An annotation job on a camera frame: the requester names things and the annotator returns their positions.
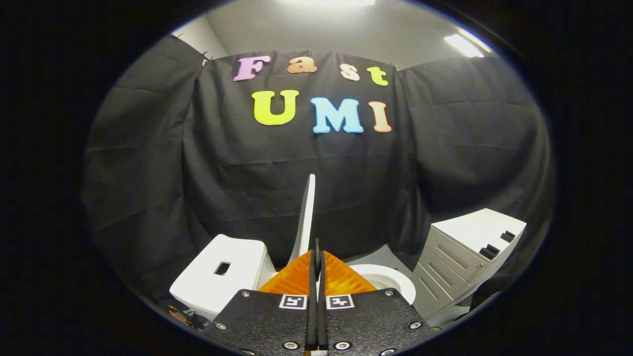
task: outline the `orange gripper part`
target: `orange gripper part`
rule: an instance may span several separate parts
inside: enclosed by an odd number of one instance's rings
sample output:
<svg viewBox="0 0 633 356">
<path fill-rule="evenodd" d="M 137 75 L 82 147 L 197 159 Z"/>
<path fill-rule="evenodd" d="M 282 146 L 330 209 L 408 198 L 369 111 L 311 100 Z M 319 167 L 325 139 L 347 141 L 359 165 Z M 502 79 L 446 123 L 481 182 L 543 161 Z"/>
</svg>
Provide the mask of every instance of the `orange gripper part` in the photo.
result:
<svg viewBox="0 0 633 356">
<path fill-rule="evenodd" d="M 344 295 L 377 290 L 363 276 L 333 254 L 325 255 L 325 295 Z"/>
<path fill-rule="evenodd" d="M 292 261 L 259 289 L 275 294 L 310 294 L 310 254 L 308 251 Z"/>
</svg>

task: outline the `blue letter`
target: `blue letter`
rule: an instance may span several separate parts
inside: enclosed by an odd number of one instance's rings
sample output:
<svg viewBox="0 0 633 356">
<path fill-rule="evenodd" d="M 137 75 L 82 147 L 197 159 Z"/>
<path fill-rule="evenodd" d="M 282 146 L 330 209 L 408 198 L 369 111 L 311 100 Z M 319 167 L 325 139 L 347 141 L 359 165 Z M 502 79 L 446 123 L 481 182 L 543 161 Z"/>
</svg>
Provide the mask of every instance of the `blue letter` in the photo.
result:
<svg viewBox="0 0 633 356">
<path fill-rule="evenodd" d="M 345 132 L 363 132 L 363 127 L 358 121 L 358 100 L 343 99 L 339 109 L 336 110 L 334 105 L 327 98 L 312 98 L 310 103 L 313 103 L 316 108 L 316 126 L 312 128 L 312 131 L 317 134 L 324 134 L 330 132 L 330 127 L 327 125 L 327 121 L 330 121 L 332 128 L 339 132 L 343 120 L 345 120 L 345 126 L 343 131 Z"/>
</svg>

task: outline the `floor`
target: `floor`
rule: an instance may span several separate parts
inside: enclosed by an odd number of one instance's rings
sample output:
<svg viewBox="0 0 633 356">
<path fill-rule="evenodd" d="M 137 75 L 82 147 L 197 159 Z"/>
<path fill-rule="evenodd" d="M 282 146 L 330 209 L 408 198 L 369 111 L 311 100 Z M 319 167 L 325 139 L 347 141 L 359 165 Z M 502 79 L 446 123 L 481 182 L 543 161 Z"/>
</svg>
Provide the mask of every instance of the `floor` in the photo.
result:
<svg viewBox="0 0 633 356">
<path fill-rule="evenodd" d="M 343 262 L 348 265 L 361 265 L 361 264 L 375 264 L 375 265 L 383 265 L 387 267 L 391 267 L 393 269 L 398 270 L 408 278 L 411 278 L 412 271 L 407 268 L 402 261 L 398 257 L 396 257 L 393 252 L 389 249 L 389 246 L 383 245 L 378 250 L 369 253 L 367 255 L 363 255 L 358 258 L 347 258 L 344 259 Z M 450 327 L 452 324 L 455 324 L 459 321 L 455 321 L 457 317 L 467 313 L 470 310 L 470 306 L 462 306 L 455 305 L 454 307 L 448 308 L 447 310 L 441 312 L 438 315 L 435 315 L 431 318 L 426 319 L 425 321 L 432 327 L 439 327 L 441 329 L 446 329 Z"/>
</svg>

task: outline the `pink letter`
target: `pink letter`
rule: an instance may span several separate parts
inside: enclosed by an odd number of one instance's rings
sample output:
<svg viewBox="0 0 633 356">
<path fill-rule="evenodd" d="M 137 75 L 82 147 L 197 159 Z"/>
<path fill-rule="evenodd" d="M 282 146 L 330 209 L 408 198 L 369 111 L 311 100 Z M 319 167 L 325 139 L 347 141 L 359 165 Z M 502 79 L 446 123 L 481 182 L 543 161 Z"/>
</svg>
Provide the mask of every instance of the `pink letter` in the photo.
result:
<svg viewBox="0 0 633 356">
<path fill-rule="evenodd" d="M 242 58 L 239 62 L 240 66 L 237 75 L 233 78 L 234 82 L 255 78 L 253 70 L 259 72 L 264 67 L 262 62 L 270 62 L 270 56 L 247 57 Z"/>
</svg>

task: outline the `black fabric backdrop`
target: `black fabric backdrop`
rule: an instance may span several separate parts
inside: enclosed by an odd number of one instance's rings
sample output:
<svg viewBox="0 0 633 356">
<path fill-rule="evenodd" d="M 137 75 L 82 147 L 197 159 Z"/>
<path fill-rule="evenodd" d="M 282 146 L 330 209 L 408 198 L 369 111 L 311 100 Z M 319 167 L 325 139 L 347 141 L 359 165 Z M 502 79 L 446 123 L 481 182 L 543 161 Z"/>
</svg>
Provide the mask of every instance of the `black fabric backdrop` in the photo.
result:
<svg viewBox="0 0 633 356">
<path fill-rule="evenodd" d="M 239 58 L 269 55 L 234 82 Z M 289 73 L 309 56 L 318 70 Z M 359 81 L 343 78 L 354 65 Z M 529 263 L 553 196 L 546 121 L 521 80 L 494 58 L 450 58 L 406 70 L 355 56 L 269 51 L 201 66 L 173 36 L 157 43 L 105 99 L 85 154 L 83 197 L 95 244 L 121 278 L 160 300 L 219 233 L 259 239 L 277 267 L 296 234 L 308 174 L 316 175 L 311 235 L 340 258 L 384 243 L 413 268 L 431 222 L 491 208 L 528 223 L 496 286 Z M 380 67 L 388 86 L 373 83 Z M 299 91 L 295 117 L 266 126 L 252 93 Z M 315 134 L 314 105 L 359 101 L 361 133 Z M 373 130 L 369 101 L 387 106 L 391 132 Z"/>
</svg>

